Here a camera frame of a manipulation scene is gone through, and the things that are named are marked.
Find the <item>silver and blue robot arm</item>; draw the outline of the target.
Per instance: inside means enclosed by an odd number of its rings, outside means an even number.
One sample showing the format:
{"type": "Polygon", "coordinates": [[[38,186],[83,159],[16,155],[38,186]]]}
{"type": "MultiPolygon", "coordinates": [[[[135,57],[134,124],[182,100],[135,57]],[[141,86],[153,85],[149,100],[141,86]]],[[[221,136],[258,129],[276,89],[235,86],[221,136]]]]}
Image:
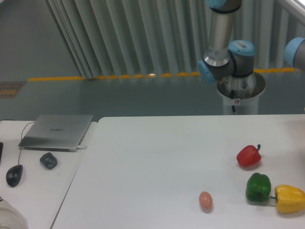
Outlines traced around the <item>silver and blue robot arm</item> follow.
{"type": "MultiPolygon", "coordinates": [[[[305,2],[278,0],[280,5],[305,25],[305,2]]],[[[245,40],[229,43],[234,13],[242,0],[206,0],[212,11],[209,46],[198,61],[198,71],[207,82],[215,82],[229,75],[247,77],[254,71],[254,46],[245,40]]],[[[285,47],[284,59],[294,68],[305,71],[305,38],[292,39],[285,47]]]]}

